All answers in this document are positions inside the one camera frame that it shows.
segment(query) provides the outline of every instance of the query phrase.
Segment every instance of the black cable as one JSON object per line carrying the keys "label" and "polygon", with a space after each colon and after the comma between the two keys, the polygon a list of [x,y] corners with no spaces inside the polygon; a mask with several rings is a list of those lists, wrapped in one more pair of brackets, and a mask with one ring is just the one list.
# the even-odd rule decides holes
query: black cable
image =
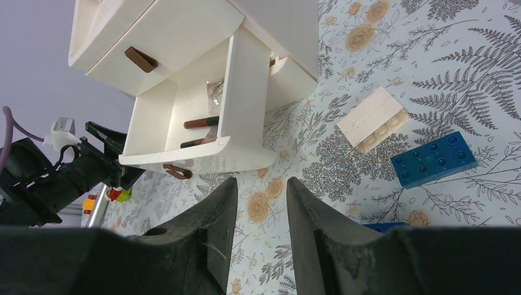
{"label": "black cable", "polygon": [[58,169],[58,167],[60,167],[61,164],[63,164],[63,162],[62,162],[63,161],[63,156],[65,155],[65,151],[67,151],[68,148],[72,148],[73,149],[73,151],[74,151],[74,160],[79,158],[79,149],[78,149],[78,147],[75,144],[67,144],[66,146],[63,146],[60,149],[60,158],[58,159],[56,164],[54,164],[54,169]]}

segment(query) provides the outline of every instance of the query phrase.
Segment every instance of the toy drawer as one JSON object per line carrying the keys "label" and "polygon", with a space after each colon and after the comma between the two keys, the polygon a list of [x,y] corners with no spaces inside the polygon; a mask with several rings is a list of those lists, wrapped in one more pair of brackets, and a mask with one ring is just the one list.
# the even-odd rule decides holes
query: toy drawer
{"label": "toy drawer", "polygon": [[156,0],[87,75],[140,95],[228,39],[242,21],[225,0]]}

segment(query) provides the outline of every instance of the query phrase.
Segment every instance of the white toy dresser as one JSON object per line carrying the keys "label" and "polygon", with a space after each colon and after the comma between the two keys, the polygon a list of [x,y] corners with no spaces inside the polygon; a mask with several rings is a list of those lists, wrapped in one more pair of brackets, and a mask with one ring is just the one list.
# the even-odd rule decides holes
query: white toy dresser
{"label": "white toy dresser", "polygon": [[[316,88],[317,14],[317,0],[76,0],[69,65],[136,96],[121,164],[264,168],[264,113]],[[183,123],[209,116],[222,78],[216,140],[181,149],[208,134]]]}

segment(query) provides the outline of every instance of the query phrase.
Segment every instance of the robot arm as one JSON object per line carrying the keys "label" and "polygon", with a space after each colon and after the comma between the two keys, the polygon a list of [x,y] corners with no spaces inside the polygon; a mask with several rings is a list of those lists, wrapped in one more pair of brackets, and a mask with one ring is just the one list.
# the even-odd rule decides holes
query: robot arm
{"label": "robot arm", "polygon": [[132,187],[144,170],[122,167],[118,162],[127,135],[93,122],[87,122],[85,128],[104,143],[104,152],[82,137],[61,149],[61,156],[68,148],[75,152],[74,160],[66,164],[52,165],[29,138],[10,145],[0,174],[0,194],[4,197],[0,226],[61,223],[57,213],[98,183]]}

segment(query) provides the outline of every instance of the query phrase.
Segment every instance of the purple wall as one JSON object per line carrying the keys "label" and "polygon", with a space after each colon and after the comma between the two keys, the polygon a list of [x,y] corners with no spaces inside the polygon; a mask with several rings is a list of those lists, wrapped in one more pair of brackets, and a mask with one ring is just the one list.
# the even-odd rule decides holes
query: purple wall
{"label": "purple wall", "polygon": [[[11,107],[18,123],[41,137],[59,117],[75,119],[78,137],[90,120],[126,132],[133,101],[68,66],[73,17],[72,0],[0,1],[0,106]],[[0,113],[0,146],[5,126]],[[14,140],[23,137],[15,131]],[[52,148],[41,149],[51,162],[58,159]]]}

